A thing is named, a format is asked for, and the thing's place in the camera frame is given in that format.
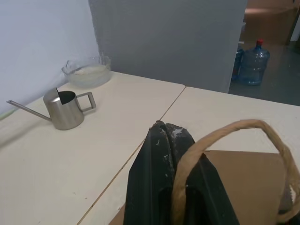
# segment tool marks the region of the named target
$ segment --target watering can spout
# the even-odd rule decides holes
[[[51,119],[50,119],[49,117],[46,117],[46,116],[44,116],[44,115],[42,115],[42,114],[40,114],[40,113],[38,113],[38,112],[36,112],[36,111],[30,109],[30,108],[27,108],[27,107],[25,107],[25,106],[23,106],[23,105],[21,105],[21,104],[19,104],[19,103],[17,103],[17,102],[14,102],[14,101],[12,101],[12,100],[9,100],[9,101],[7,101],[7,103],[9,103],[9,104],[11,104],[11,105],[13,105],[13,106],[16,106],[16,107],[18,107],[18,108],[20,108],[20,109],[23,109],[23,110],[25,110],[25,111],[27,111],[27,112],[33,114],[33,115],[36,115],[36,116],[38,116],[38,117],[40,117],[40,118],[42,118],[42,119],[44,119],[44,120],[51,121]]]

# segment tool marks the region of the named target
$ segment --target brown cardboard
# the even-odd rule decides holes
[[[274,225],[285,183],[279,154],[206,151],[241,225]],[[110,225],[122,225],[124,206]]]

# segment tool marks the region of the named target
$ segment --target watering can handle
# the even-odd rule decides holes
[[[82,109],[82,112],[85,112],[85,111],[88,111],[88,110],[91,110],[91,109],[94,109],[94,108],[96,108],[96,103],[95,103],[95,100],[94,100],[94,97],[93,97],[93,94],[92,94],[92,92],[86,92],[86,93],[83,93],[83,94],[77,95],[76,97],[77,97],[77,98],[80,98],[80,97],[82,97],[82,96],[86,96],[86,95],[89,97],[89,101],[90,101],[90,105],[91,105],[91,107],[88,107],[88,108]]]

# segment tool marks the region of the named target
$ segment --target twisted paper handle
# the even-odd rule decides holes
[[[278,214],[277,222],[287,222],[300,211],[300,174],[291,155],[290,149],[282,142],[273,128],[270,127],[266,122],[261,120],[240,120],[215,130],[207,136],[201,138],[181,157],[181,160],[177,165],[177,172],[172,190],[171,210],[173,225],[183,225],[186,205],[186,181],[192,169],[200,159],[202,153],[222,137],[225,137],[234,131],[251,128],[262,129],[277,148],[286,168],[288,182],[296,193],[296,198],[291,210],[285,214]]]

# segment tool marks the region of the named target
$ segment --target table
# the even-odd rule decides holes
[[[162,121],[186,128],[197,141],[211,131],[241,119],[261,119],[269,123],[291,148],[295,162],[300,168],[298,106],[187,87],[163,116]],[[265,134],[258,129],[230,134],[209,149],[277,152]],[[80,225],[106,225],[117,214],[119,207],[125,203],[128,172],[137,153],[138,151]]]
[[[94,95],[96,110],[74,129],[56,130],[23,110],[1,121],[0,224],[77,224],[183,89],[112,73],[95,89],[59,88]],[[42,98],[28,107],[48,115]]]

